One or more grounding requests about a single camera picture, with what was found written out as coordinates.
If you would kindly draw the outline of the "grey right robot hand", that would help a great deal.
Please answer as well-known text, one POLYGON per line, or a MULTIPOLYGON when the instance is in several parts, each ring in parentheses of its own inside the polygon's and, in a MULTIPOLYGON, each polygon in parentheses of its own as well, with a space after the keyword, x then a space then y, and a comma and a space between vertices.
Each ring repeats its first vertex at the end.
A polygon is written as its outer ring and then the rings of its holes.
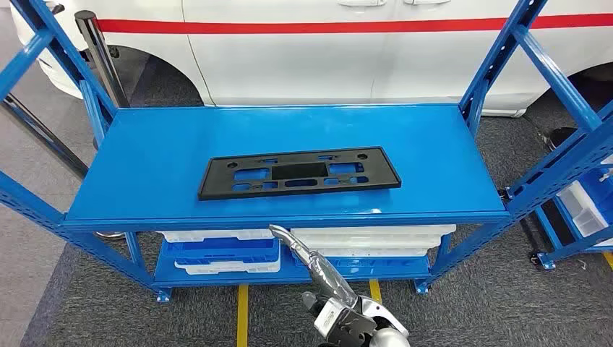
POLYGON ((326 257, 311 250, 284 227, 270 224, 268 228, 273 236, 280 239, 298 257, 324 295, 333 297, 348 307, 356 307, 358 295, 326 257))

